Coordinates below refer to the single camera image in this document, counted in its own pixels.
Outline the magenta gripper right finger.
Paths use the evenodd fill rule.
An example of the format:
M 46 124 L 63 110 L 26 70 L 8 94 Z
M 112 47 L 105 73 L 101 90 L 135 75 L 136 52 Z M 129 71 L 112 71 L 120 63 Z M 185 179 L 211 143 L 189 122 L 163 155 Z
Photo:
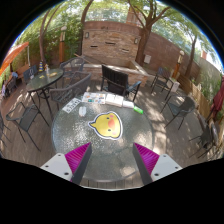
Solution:
M 144 185 L 182 169 L 168 154 L 158 155 L 137 143 L 133 144 L 133 155 Z

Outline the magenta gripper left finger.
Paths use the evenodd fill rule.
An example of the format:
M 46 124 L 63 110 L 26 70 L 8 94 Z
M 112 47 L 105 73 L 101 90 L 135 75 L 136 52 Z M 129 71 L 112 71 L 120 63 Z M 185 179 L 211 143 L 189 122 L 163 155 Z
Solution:
M 91 154 L 91 143 L 87 143 L 66 154 L 57 153 L 41 169 L 79 185 Z

